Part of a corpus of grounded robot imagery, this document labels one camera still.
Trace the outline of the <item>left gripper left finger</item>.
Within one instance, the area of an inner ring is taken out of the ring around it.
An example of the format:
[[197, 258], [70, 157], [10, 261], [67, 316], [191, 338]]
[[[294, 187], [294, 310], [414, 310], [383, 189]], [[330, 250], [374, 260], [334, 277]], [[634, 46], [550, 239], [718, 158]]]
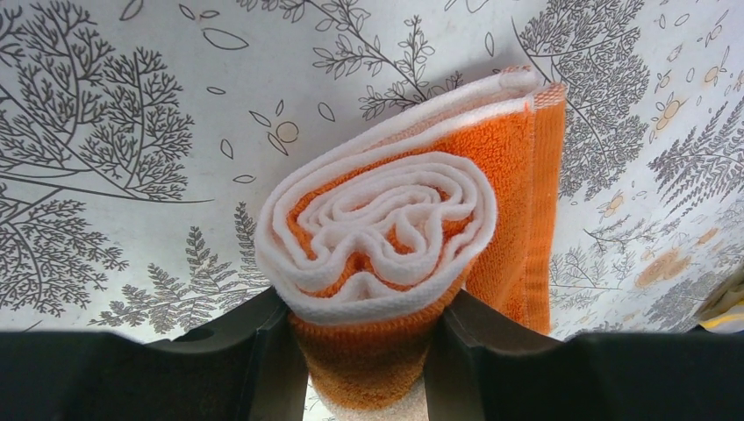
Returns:
[[267, 289], [179, 338], [3, 332], [4, 420], [299, 420], [308, 370]]

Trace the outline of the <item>orange cartoon towel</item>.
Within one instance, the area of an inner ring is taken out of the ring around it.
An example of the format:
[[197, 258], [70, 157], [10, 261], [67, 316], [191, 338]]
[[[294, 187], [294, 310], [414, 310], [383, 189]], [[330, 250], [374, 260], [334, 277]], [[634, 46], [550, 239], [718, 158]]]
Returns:
[[297, 169], [254, 233], [338, 420], [425, 420], [434, 327], [467, 291], [550, 331], [563, 84], [524, 66], [389, 118]]

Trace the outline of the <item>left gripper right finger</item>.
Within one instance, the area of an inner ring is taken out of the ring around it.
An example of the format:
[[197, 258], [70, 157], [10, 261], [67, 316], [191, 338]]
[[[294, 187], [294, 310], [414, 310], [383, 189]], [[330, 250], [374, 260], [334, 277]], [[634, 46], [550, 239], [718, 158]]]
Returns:
[[743, 338], [591, 333], [562, 342], [467, 292], [424, 369], [432, 420], [740, 420]]

